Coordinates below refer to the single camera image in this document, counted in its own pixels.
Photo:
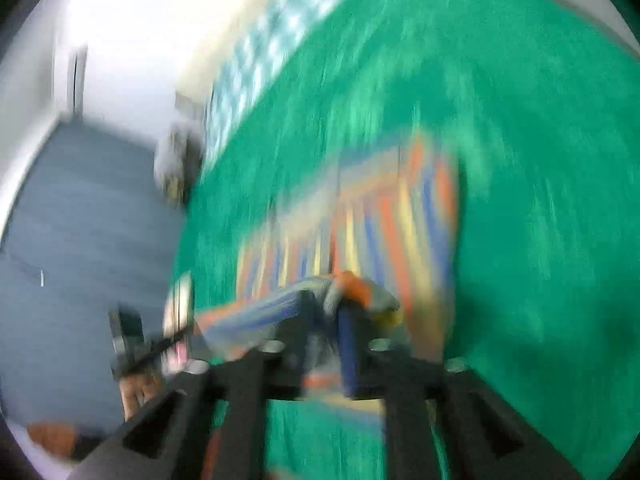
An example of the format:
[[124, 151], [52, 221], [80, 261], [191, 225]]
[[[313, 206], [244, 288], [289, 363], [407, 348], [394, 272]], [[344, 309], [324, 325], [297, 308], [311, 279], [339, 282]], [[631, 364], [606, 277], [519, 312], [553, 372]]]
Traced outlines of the striped knitted sweater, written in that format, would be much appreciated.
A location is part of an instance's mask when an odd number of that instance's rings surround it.
[[442, 148], [413, 138], [315, 172], [243, 240], [233, 300], [196, 318], [213, 355], [239, 359], [307, 289], [326, 314], [359, 300], [395, 344], [440, 362], [454, 322], [458, 169]]

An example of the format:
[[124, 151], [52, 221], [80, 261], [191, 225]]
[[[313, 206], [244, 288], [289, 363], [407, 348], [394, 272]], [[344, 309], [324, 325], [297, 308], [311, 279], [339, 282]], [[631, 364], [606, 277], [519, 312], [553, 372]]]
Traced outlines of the beige patterned pillow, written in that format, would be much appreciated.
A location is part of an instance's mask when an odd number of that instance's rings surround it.
[[[164, 317], [163, 335], [165, 337], [178, 333], [193, 321], [193, 281], [190, 272], [182, 274], [172, 285], [167, 296]], [[162, 356], [164, 375], [178, 373], [189, 359], [189, 337], [185, 336]]]

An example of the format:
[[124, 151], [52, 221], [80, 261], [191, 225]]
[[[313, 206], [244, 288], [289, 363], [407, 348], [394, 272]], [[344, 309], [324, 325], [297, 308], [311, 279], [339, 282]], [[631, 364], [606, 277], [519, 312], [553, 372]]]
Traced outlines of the grey knitted blanket pile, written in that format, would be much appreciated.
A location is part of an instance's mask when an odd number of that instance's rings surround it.
[[186, 125], [175, 124], [157, 143], [153, 176], [166, 202], [177, 208], [189, 203], [204, 160], [202, 136]]

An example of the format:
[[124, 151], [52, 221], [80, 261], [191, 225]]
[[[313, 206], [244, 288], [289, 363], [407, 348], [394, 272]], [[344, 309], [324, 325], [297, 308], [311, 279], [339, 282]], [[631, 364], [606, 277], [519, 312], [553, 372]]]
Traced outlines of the green floral bedspread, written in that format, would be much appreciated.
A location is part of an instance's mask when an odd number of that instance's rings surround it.
[[552, 0], [344, 0], [204, 164], [196, 316], [315, 172], [413, 138], [459, 168], [444, 358], [608, 478], [639, 432], [639, 61]]

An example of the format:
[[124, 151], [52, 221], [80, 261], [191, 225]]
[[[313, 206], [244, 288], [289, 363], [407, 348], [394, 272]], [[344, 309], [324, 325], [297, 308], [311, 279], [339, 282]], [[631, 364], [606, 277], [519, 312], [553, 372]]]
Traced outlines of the green white checkered sheet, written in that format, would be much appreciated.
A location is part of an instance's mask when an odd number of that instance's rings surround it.
[[240, 121], [305, 37], [344, 0], [271, 0], [232, 44], [204, 110], [205, 167], [215, 165]]

